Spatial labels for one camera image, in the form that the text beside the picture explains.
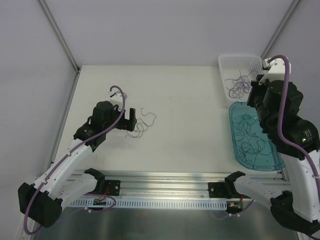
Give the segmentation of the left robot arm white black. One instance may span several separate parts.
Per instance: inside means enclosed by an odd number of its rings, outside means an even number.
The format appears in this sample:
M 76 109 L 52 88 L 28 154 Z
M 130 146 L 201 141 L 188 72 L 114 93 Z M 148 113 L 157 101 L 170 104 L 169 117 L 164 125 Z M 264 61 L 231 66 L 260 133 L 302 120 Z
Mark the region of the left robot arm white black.
M 107 193 L 105 175 L 94 168 L 85 170 L 71 183 L 67 183 L 67 180 L 77 166 L 106 140 L 108 132 L 113 129 L 132 132 L 135 129 L 135 108 L 130 108 L 129 118 L 125 118 L 125 112 L 124 106 L 119 103 L 98 102 L 92 115 L 73 135 L 61 158 L 55 160 L 32 184 L 24 182 L 18 188 L 19 208 L 24 214 L 23 228 L 26 234 L 33 234 L 28 229 L 28 219 L 49 228 L 59 219 L 62 211 L 79 197 Z

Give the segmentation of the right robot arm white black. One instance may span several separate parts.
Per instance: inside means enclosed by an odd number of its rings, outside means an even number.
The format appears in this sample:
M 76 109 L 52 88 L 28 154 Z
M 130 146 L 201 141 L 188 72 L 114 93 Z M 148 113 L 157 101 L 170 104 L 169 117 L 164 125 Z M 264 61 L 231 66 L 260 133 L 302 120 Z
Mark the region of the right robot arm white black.
M 316 126 L 298 115 L 303 94 L 292 82 L 251 82 L 247 105 L 255 109 L 262 132 L 282 155 L 291 190 L 265 186 L 241 171 L 224 179 L 227 198 L 245 195 L 270 210 L 284 228 L 310 238 L 320 230 L 320 137 Z

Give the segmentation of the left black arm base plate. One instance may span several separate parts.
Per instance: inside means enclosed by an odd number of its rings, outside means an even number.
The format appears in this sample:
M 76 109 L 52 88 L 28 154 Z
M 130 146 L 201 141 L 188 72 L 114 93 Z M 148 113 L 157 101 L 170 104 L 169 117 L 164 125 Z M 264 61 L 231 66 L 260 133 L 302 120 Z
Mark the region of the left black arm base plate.
M 119 196 L 121 190 L 120 180 L 103 180 L 97 183 L 93 193 L 98 195 Z

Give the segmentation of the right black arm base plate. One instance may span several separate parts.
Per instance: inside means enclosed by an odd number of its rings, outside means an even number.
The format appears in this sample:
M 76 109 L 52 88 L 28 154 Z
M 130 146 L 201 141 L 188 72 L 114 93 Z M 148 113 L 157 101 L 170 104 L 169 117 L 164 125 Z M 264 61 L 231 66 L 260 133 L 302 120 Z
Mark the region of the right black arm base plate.
M 233 182 L 209 182 L 207 186 L 210 198 L 241 198 Z

